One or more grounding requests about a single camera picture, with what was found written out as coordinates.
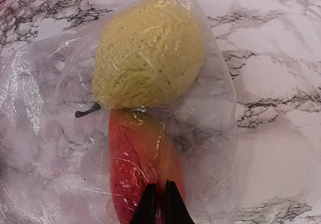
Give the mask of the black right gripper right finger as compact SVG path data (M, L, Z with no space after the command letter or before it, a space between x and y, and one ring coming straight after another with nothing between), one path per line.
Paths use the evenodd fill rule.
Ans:
M176 183L166 181L165 217L167 224L195 224L192 220Z

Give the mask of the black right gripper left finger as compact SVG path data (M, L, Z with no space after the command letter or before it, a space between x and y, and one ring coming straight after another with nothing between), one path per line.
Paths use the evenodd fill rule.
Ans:
M155 224L157 212L156 184L150 183L140 199L130 224Z

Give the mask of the orange red fake mango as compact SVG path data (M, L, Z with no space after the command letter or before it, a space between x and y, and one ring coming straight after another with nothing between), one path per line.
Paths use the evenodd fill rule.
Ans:
M120 223L129 223L146 186L156 184L157 223L165 223L166 181L186 197L184 174L165 125L139 110L112 110L109 116L110 189Z

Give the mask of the clear zip top bag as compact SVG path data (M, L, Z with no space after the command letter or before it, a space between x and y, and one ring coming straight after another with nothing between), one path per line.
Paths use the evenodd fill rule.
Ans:
M173 180L234 223L235 91L198 0L136 0L1 59L1 223L129 223Z

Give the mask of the yellow fake lemon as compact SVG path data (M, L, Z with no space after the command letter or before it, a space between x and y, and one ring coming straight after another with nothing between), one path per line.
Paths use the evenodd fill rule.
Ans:
M80 118L108 109L163 106L183 95L205 58L200 18L175 0L142 1L119 13L97 45L95 103Z

